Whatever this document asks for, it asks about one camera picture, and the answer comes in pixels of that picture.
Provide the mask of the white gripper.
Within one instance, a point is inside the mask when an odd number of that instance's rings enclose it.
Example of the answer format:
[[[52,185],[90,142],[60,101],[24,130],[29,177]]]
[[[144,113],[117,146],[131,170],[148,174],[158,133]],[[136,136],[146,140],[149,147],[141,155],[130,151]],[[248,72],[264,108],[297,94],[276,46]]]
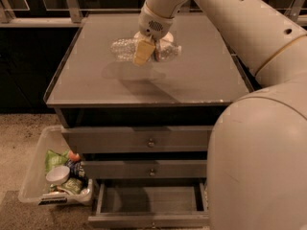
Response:
[[[155,61],[161,61],[161,42],[173,25],[173,18],[164,18],[152,12],[147,5],[141,9],[138,18],[139,32],[156,40],[155,44],[150,38],[140,39],[137,42],[133,63],[144,65],[154,52]]]

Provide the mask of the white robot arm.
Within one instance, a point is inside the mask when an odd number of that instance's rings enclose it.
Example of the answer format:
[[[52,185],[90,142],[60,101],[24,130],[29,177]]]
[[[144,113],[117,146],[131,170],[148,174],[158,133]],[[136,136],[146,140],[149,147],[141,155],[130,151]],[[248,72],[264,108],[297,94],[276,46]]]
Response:
[[[187,0],[145,0],[160,39]],[[307,229],[307,33],[262,0],[194,0],[261,88],[231,104],[207,155],[210,230]]]

